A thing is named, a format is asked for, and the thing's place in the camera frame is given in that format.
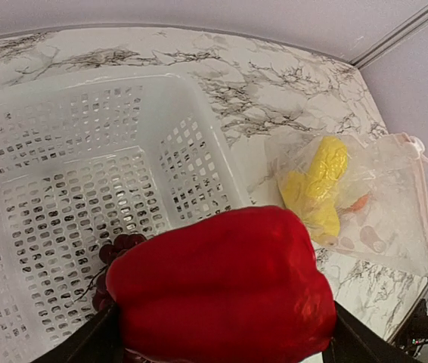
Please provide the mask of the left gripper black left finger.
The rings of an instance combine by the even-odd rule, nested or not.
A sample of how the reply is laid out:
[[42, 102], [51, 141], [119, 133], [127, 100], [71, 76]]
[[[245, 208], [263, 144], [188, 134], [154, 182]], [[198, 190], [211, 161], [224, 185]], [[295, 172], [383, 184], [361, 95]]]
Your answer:
[[117, 363], [124, 356], [117, 304], [102, 309], [61, 344], [39, 357], [39, 363]]

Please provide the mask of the red toy bell pepper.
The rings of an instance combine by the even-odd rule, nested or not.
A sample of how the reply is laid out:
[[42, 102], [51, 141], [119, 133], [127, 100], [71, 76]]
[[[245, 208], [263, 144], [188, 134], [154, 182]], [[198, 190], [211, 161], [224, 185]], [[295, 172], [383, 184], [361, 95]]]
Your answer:
[[337, 322], [305, 226], [277, 206], [160, 234], [116, 259], [106, 285], [124, 346], [154, 361], [300, 362]]

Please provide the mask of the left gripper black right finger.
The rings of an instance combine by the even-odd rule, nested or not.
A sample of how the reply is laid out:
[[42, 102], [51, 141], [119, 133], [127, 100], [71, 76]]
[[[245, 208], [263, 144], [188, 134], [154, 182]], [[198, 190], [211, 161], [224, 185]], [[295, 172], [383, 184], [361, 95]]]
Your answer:
[[418, 363], [404, 351], [388, 344], [354, 315], [335, 302], [337, 322], [323, 363]]

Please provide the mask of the clear zip top bag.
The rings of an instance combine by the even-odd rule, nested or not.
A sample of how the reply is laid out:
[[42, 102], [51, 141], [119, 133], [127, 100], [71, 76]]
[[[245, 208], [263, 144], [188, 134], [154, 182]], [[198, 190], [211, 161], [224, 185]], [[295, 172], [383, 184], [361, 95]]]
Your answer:
[[[405, 133], [376, 140], [278, 133], [267, 139], [265, 152], [279, 192], [288, 172], [308, 172], [324, 136], [339, 138], [347, 147], [349, 160], [335, 198], [340, 219], [337, 245], [323, 247], [428, 277], [428, 157], [423, 143]], [[371, 197], [363, 209], [343, 213], [364, 194]]]

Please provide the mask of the yellow toy banana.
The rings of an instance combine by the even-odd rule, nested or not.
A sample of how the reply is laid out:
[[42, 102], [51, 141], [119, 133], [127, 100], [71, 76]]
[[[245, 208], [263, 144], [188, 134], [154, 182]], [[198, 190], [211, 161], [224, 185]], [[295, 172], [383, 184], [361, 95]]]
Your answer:
[[291, 171], [281, 182], [280, 192], [285, 206], [299, 217], [314, 242], [326, 247], [337, 245], [337, 180]]

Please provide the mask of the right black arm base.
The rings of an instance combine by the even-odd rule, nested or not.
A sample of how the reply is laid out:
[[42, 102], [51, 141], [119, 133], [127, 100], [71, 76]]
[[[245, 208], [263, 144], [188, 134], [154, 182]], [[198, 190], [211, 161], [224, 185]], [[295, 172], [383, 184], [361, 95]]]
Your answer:
[[428, 361], [428, 302], [422, 299], [392, 338], [392, 344], [419, 361]]

